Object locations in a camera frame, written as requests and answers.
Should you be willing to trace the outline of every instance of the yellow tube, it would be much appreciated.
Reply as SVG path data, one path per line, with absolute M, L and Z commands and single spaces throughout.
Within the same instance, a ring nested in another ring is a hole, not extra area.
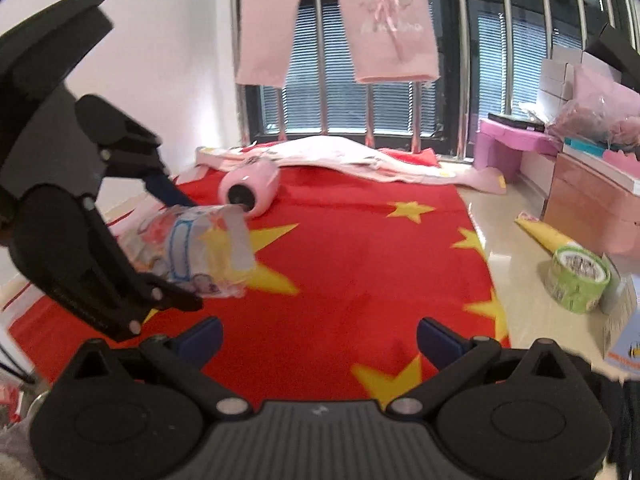
M 577 245 L 567 235 L 527 213 L 520 213 L 515 222 L 550 253 L 555 253 L 560 247 L 568 244 Z

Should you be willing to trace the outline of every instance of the yellow star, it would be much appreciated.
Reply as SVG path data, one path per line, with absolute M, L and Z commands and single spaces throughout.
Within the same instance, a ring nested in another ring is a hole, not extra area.
M 257 253 L 296 227 L 298 227 L 298 224 L 269 227 L 266 229 L 256 229 L 255 231 L 251 231 L 249 232 L 251 248 L 254 250 L 254 253 Z M 288 296 L 295 296 L 300 293 L 296 285 L 294 285 L 289 278 L 267 266 L 264 266 L 260 262 L 257 262 L 257 267 L 249 277 L 246 286 L 253 290 L 276 292 L 279 294 L 286 294 Z
M 417 202 L 389 202 L 389 205 L 394 206 L 396 210 L 389 213 L 386 216 L 387 218 L 394 216 L 406 217 L 417 224 L 422 222 L 422 219 L 420 218 L 421 214 L 428 213 L 435 209 L 428 205 L 418 204 Z
M 465 237 L 465 239 L 454 243 L 451 247 L 456 249 L 475 249 L 476 251 L 478 251 L 480 256 L 482 256 L 482 259 L 486 260 L 486 256 L 484 255 L 484 248 L 482 247 L 480 238 L 478 238 L 478 234 L 475 231 L 470 231 L 469 229 L 465 229 L 463 227 L 458 229 L 458 231 L 461 235 L 463 235 L 463 237 Z
M 480 301 L 479 303 L 469 303 L 464 306 L 464 310 L 478 314 L 478 316 L 488 317 L 495 321 L 494 327 L 494 339 L 496 341 L 502 341 L 509 335 L 507 327 L 507 316 L 504 313 L 504 309 L 500 300 L 495 295 L 495 289 L 491 289 L 491 300 Z
M 367 393 L 377 399 L 384 410 L 388 403 L 422 382 L 422 364 L 416 356 L 396 377 L 363 365 L 353 365 L 351 373 Z

